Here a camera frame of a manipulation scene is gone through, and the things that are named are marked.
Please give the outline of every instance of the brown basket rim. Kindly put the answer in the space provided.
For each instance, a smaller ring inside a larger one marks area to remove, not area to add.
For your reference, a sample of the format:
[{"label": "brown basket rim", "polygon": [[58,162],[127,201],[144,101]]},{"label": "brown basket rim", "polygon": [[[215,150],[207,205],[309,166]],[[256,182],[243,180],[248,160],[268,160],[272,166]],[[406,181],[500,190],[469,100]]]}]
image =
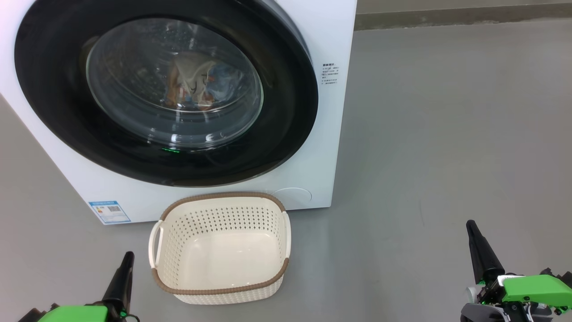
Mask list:
[{"label": "brown basket rim", "polygon": [[[183,198],[183,199],[180,199],[178,201],[175,201],[169,207],[167,207],[167,209],[165,209],[165,211],[163,212],[163,215],[161,216],[161,220],[164,221],[167,218],[167,215],[169,215],[169,213],[175,207],[177,207],[183,203],[192,202],[192,201],[207,200],[207,199],[234,198],[234,197],[255,197],[255,198],[269,199],[270,201],[277,204],[281,211],[286,211],[286,209],[284,208],[284,205],[273,195],[269,195],[269,194],[265,194],[265,193],[245,193],[245,192],[241,192],[241,193],[217,193],[217,194],[198,195],[198,196]],[[167,293],[171,293],[171,294],[175,294],[175,295],[217,295],[217,294],[229,294],[229,293],[245,292],[247,290],[254,290],[254,289],[265,288],[267,286],[270,286],[270,285],[274,284],[276,281],[278,281],[282,277],[282,275],[284,275],[284,272],[286,272],[286,268],[288,267],[288,263],[289,263],[289,258],[287,257],[284,259],[284,263],[282,264],[282,267],[280,268],[278,273],[276,275],[274,275],[274,277],[272,277],[268,281],[257,283],[257,284],[252,284],[252,285],[238,286],[235,288],[222,288],[222,289],[174,289],[174,288],[168,287],[167,285],[165,285],[165,283],[163,283],[163,281],[161,281],[161,279],[159,278],[159,273],[158,273],[156,268],[153,268],[151,270],[151,272],[153,274],[153,279],[155,280],[157,285],[159,285],[159,287]]]}]

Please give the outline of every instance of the baseboard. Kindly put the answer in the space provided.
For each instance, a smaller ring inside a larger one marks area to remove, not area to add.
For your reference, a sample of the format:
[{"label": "baseboard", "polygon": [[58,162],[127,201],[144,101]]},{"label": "baseboard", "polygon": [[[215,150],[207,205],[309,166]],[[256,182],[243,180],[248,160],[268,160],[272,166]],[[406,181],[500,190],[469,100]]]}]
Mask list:
[{"label": "baseboard", "polygon": [[355,31],[572,18],[572,3],[357,14]]}]

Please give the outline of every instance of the energy label sticker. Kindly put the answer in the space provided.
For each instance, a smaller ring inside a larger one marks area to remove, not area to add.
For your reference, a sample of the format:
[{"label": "energy label sticker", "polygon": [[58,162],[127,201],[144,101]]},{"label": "energy label sticker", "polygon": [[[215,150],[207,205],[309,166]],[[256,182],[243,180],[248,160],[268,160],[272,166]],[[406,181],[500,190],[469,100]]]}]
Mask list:
[{"label": "energy label sticker", "polygon": [[117,201],[90,202],[89,205],[106,225],[131,222]]}]

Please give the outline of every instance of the laundry basket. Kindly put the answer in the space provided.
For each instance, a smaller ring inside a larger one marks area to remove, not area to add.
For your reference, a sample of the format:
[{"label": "laundry basket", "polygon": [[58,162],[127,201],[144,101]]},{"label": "laundry basket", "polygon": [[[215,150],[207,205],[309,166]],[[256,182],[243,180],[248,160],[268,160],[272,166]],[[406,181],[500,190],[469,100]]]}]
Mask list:
[{"label": "laundry basket", "polygon": [[202,195],[165,210],[149,237],[149,263],[159,287],[183,302],[249,302],[280,288],[290,244],[290,220],[275,197]]}]

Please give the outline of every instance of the washing machine door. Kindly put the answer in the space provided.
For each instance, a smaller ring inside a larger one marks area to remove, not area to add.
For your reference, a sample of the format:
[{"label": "washing machine door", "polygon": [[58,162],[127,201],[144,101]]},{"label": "washing machine door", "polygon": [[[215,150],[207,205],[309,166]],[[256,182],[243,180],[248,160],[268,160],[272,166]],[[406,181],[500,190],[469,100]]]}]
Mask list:
[{"label": "washing machine door", "polygon": [[37,0],[15,44],[32,109],[119,174],[213,186],[292,156],[317,112],[296,26],[257,0]]}]

